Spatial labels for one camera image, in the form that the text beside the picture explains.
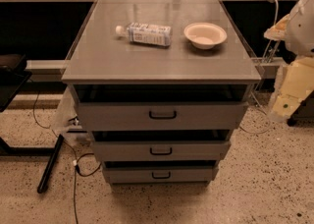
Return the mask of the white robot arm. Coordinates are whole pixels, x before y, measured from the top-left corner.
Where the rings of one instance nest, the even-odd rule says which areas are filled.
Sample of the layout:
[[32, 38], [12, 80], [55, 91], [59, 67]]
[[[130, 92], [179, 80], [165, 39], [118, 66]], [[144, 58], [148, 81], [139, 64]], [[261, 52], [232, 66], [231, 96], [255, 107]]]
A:
[[298, 0], [264, 36], [283, 41], [286, 50], [295, 55], [270, 105], [270, 117], [282, 121], [289, 119], [314, 91], [314, 0]]

